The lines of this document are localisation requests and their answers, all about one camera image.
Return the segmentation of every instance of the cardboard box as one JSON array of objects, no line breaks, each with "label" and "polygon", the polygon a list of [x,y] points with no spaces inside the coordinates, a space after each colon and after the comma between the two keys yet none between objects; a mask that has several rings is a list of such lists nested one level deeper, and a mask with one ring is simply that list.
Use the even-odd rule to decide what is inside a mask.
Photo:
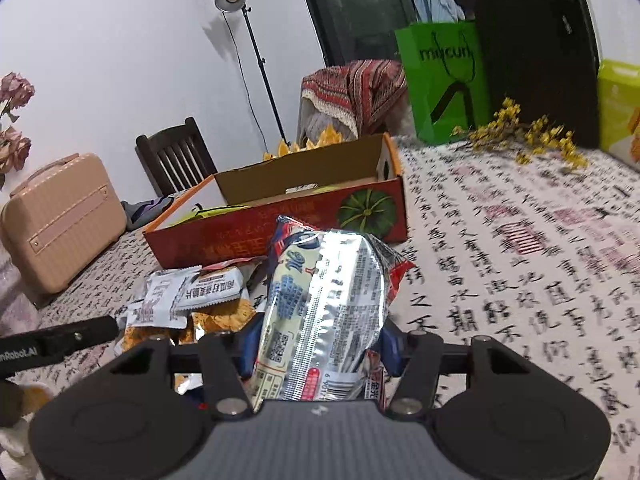
[{"label": "cardboard box", "polygon": [[[249,207],[173,225],[195,207]],[[291,153],[192,187],[145,229],[160,265],[188,267],[266,254],[278,215],[322,229],[407,238],[402,174],[387,134]]]},{"label": "cardboard box", "polygon": [[598,100],[600,149],[640,170],[640,66],[605,59]]}]

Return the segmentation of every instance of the red patterned cloth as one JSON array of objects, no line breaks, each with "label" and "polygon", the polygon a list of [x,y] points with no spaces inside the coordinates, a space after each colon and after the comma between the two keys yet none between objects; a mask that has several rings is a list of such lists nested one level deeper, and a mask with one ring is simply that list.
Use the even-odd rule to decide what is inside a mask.
[{"label": "red patterned cloth", "polygon": [[302,80],[302,97],[342,121],[356,137],[373,133],[405,91],[402,65],[384,59],[323,68]]}]

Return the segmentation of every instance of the pumpkin illustration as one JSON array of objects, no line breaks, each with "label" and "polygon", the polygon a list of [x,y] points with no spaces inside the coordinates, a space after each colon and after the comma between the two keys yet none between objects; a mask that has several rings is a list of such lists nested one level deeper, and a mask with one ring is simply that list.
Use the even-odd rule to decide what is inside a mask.
[{"label": "pumpkin illustration", "polygon": [[396,203],[383,191],[359,189],[342,201],[337,218],[340,229],[382,239],[396,223]]}]

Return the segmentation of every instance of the tablecloth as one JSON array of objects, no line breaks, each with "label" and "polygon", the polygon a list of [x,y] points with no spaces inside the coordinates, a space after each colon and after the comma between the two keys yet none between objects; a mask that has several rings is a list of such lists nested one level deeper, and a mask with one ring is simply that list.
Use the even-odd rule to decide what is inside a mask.
[{"label": "tablecloth", "polygon": [[[557,158],[518,166],[459,145],[397,139],[415,263],[391,315],[445,342],[490,335],[597,404],[612,440],[599,480],[640,480],[640,176],[598,151],[564,174]],[[43,311],[44,326],[113,314],[156,268],[123,236]],[[108,360],[102,345],[18,380],[58,389]],[[464,389],[442,377],[441,406]]]}]

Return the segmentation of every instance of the chair backrest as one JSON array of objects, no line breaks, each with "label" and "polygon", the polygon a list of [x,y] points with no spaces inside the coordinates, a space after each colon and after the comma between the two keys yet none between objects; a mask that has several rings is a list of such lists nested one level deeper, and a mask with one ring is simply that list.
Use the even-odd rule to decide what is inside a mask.
[{"label": "chair backrest", "polygon": [[151,137],[139,136],[136,146],[163,196],[193,187],[217,172],[193,117]]}]

